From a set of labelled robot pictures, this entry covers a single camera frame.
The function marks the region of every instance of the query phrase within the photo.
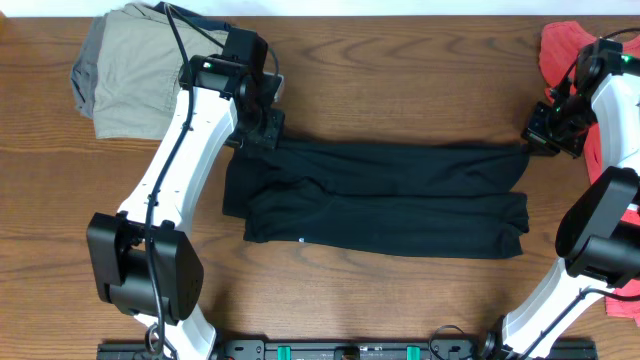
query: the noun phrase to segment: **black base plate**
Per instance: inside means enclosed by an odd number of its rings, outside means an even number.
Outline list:
[[[445,360],[480,359],[474,344],[467,339],[433,340],[432,346]],[[288,356],[279,349],[288,348]],[[436,360],[423,342],[335,342],[298,343],[233,340],[217,346],[210,360]],[[97,360],[169,360],[151,357],[143,344],[103,344],[98,346]],[[598,360],[593,341],[559,340],[547,357],[549,360]]]

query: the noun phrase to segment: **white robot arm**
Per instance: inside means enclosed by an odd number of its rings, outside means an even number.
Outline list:
[[[273,150],[284,113],[272,109],[281,75],[263,73],[268,46],[255,32],[233,28],[221,55],[193,56],[193,112],[189,129],[169,163],[149,225],[165,317],[164,353],[209,359],[216,332],[197,305],[204,269],[189,243],[193,212],[223,145]],[[181,84],[188,71],[183,67]],[[147,208],[156,180],[186,126],[189,91],[181,90],[169,129],[150,167],[116,216],[95,214],[87,241],[100,298],[147,327],[158,322],[144,251]]]

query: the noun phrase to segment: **wooden table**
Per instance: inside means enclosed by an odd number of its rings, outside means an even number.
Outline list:
[[[550,17],[237,18],[277,50],[290,132],[321,139],[439,144],[519,138],[544,81]],[[638,18],[588,17],[604,34]],[[0,357],[89,359],[144,329],[98,299],[85,230],[114,213],[158,145],[96,140],[74,110],[69,70],[90,19],[8,19],[0,35]],[[535,158],[515,190],[529,196],[525,255],[417,259],[242,240],[221,214],[226,164],[200,198],[192,242],[205,265],[199,304],[223,334],[271,339],[427,338],[440,325],[486,330],[517,307],[556,257],[555,233],[587,189],[584,160]],[[565,334],[602,359],[640,353],[633,321],[598,302]]]

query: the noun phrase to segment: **folded clothes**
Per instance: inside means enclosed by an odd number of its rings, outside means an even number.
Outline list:
[[[98,56],[106,21],[107,15],[93,19],[89,26],[89,34],[84,39],[80,54],[71,68],[71,90],[76,101],[76,110],[89,119],[93,118],[93,106],[96,102]]]
[[[575,61],[580,49],[593,43],[595,36],[587,33],[576,21],[565,21],[548,24],[542,30],[540,46],[540,70],[547,83],[556,86]],[[640,56],[640,37],[623,44],[624,52],[633,56]],[[583,151],[587,162],[589,180],[594,183],[602,174],[602,145],[600,142],[600,127],[595,124],[589,129]],[[622,221],[640,225],[640,215],[637,211],[627,210]],[[631,281],[622,289],[615,291],[619,295],[640,294],[640,282]],[[607,314],[618,317],[633,318],[640,326],[640,305],[638,303],[620,302],[606,299]]]
[[[245,218],[245,240],[300,241],[402,255],[522,254],[526,196],[509,193],[520,146],[420,147],[283,139],[276,151],[236,150],[223,213]]]
[[[198,26],[219,29],[205,31],[225,43],[228,24],[191,12],[186,16]],[[188,56],[221,52],[184,22],[175,23]],[[164,137],[179,91],[182,58],[177,49],[166,15],[141,4],[94,19],[71,83],[76,108],[93,118],[97,138]]]

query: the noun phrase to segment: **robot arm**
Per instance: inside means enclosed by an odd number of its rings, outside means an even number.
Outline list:
[[[560,258],[533,294],[498,321],[484,358],[546,357],[558,336],[603,293],[640,277],[640,227],[620,222],[639,190],[634,170],[605,170],[560,223]],[[587,289],[601,291],[586,294]]]
[[[221,55],[194,56],[193,117],[171,163],[151,221],[154,262],[165,314],[165,355],[208,359],[215,329],[197,305],[204,268],[189,242],[193,212],[211,166],[223,145],[276,147],[284,113],[272,109],[284,78],[263,73],[267,44],[255,32],[231,29]],[[182,69],[181,84],[187,71]],[[189,94],[181,90],[169,129],[151,165],[116,216],[96,213],[87,242],[100,299],[114,304],[146,326],[157,322],[154,292],[144,251],[149,193],[172,151],[189,111]]]
[[[582,154],[589,127],[600,124],[602,170],[640,171],[640,60],[622,53],[622,44],[599,39],[580,51],[575,63],[576,94],[569,73],[551,91],[552,106],[538,103],[522,137],[537,155],[560,150]]]

